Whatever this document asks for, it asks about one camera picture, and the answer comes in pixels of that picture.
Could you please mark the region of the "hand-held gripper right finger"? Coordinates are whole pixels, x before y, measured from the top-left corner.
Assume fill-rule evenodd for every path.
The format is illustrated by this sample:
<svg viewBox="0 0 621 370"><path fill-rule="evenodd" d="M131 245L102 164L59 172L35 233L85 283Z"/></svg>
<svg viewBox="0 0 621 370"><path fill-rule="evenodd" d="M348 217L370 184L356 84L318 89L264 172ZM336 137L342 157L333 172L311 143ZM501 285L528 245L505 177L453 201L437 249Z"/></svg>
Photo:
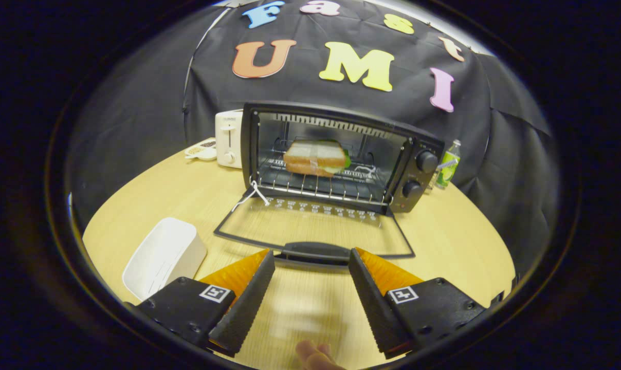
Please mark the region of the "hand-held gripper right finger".
<svg viewBox="0 0 621 370"><path fill-rule="evenodd" d="M423 280L360 248L348 263L378 349L388 359L453 337L485 308L443 277Z"/></svg>

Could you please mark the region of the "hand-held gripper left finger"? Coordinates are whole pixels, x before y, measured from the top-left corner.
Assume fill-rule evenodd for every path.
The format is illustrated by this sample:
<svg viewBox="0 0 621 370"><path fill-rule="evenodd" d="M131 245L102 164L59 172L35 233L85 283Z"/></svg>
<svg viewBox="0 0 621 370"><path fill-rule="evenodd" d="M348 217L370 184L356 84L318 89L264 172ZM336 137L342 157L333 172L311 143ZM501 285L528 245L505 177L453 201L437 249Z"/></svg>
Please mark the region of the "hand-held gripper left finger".
<svg viewBox="0 0 621 370"><path fill-rule="evenodd" d="M262 250L200 281L179 277L136 305L136 310L197 347L235 356L274 272L273 252Z"/></svg>

